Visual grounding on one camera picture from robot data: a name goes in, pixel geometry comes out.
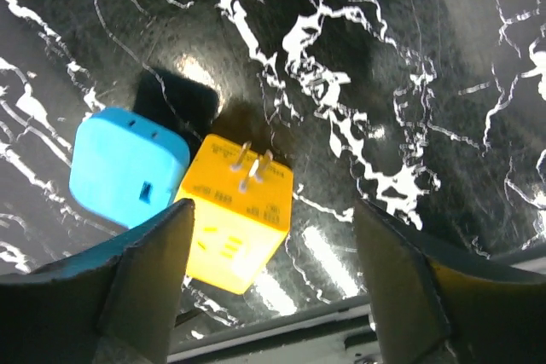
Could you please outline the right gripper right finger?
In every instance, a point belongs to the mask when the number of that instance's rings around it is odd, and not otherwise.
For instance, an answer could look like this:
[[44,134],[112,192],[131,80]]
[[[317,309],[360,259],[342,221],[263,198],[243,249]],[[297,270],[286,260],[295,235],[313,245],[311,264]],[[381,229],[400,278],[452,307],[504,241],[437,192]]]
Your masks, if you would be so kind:
[[545,276],[465,252],[356,205],[354,230],[385,363],[543,363]]

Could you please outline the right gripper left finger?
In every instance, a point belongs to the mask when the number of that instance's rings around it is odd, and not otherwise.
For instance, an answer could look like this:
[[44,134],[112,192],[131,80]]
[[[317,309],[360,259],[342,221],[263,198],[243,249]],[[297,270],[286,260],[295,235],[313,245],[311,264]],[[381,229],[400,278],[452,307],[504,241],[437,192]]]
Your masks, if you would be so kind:
[[3,363],[165,363],[195,225],[181,199],[29,274],[1,277]]

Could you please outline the blue folding extension socket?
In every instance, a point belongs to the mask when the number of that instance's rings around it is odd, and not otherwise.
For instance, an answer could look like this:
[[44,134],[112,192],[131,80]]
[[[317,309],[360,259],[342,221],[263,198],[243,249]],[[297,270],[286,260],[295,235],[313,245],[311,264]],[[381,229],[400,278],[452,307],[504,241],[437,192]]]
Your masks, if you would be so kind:
[[134,228],[173,202],[189,163],[180,135],[107,107],[77,128],[69,190],[86,210]]

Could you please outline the yellow socket cube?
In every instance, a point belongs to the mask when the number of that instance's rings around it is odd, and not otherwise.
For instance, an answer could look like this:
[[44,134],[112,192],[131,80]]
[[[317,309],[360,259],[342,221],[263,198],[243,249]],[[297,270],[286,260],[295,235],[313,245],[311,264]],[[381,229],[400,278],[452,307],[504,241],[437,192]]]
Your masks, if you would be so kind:
[[293,171],[251,146],[207,136],[175,197],[195,203],[186,274],[234,294],[250,287],[291,228]]

